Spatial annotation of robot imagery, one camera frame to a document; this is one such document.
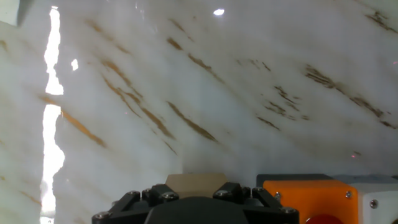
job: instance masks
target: screw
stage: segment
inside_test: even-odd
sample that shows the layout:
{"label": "screw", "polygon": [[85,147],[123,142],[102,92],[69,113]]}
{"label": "screw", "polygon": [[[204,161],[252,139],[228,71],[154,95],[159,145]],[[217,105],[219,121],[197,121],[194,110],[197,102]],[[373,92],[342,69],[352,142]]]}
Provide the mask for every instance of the screw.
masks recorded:
{"label": "screw", "polygon": [[139,194],[141,194],[141,193],[138,192],[138,191],[136,191],[136,190],[132,190],[132,191],[128,192],[128,194],[131,194],[131,195],[139,195]]}
{"label": "screw", "polygon": [[175,199],[177,197],[178,197],[178,195],[174,192],[166,192],[166,193],[162,194],[162,198],[166,199],[166,200]]}
{"label": "screw", "polygon": [[94,217],[97,219],[105,219],[105,218],[109,218],[111,215],[112,215],[111,212],[99,212]]}
{"label": "screw", "polygon": [[279,192],[276,192],[274,198],[275,198],[278,202],[280,202],[281,194],[280,194]]}
{"label": "screw", "polygon": [[256,187],[256,188],[253,188],[253,190],[257,190],[257,191],[259,191],[259,192],[264,191],[264,189],[263,189],[262,187]]}
{"label": "screw", "polygon": [[292,207],[282,207],[282,208],[280,208],[280,210],[286,214],[294,213],[296,211],[296,209],[294,209]]}
{"label": "screw", "polygon": [[220,196],[220,197],[225,197],[225,196],[232,195],[232,193],[227,191],[227,190],[219,190],[219,191],[216,192],[216,195]]}
{"label": "screw", "polygon": [[346,192],[346,198],[351,198],[353,196],[353,194],[350,191]]}
{"label": "screw", "polygon": [[376,199],[371,200],[371,208],[377,209],[379,202]]}

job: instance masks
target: orange box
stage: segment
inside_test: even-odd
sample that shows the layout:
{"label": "orange box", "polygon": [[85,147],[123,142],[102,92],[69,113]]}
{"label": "orange box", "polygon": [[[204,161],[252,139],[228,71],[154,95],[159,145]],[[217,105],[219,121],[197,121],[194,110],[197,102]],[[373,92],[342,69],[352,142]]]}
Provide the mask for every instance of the orange box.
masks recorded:
{"label": "orange box", "polygon": [[358,224],[358,193],[339,180],[267,180],[263,187],[272,195],[280,193],[283,206],[297,209],[300,224],[322,215]]}

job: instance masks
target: beige component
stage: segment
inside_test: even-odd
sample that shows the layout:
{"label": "beige component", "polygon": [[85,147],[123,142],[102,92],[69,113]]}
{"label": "beige component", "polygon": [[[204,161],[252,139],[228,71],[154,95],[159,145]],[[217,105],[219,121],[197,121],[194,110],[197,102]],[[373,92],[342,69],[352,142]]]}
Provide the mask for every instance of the beige component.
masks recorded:
{"label": "beige component", "polygon": [[225,174],[175,174],[167,177],[166,185],[179,194],[180,198],[212,198],[227,181]]}

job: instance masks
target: marble wall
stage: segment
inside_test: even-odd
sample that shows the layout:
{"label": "marble wall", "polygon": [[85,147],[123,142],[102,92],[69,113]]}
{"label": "marble wall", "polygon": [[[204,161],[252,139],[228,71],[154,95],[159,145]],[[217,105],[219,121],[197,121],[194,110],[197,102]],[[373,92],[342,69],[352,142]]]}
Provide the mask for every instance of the marble wall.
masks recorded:
{"label": "marble wall", "polygon": [[0,22],[0,222],[88,224],[182,172],[397,174],[397,10],[32,1]]}

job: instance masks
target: red button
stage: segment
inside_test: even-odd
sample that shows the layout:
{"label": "red button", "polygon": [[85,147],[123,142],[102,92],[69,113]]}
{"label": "red button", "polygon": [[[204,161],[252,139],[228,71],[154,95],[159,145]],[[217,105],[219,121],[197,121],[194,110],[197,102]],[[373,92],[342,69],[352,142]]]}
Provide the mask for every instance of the red button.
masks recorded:
{"label": "red button", "polygon": [[317,215],[307,220],[306,224],[344,224],[333,215]]}

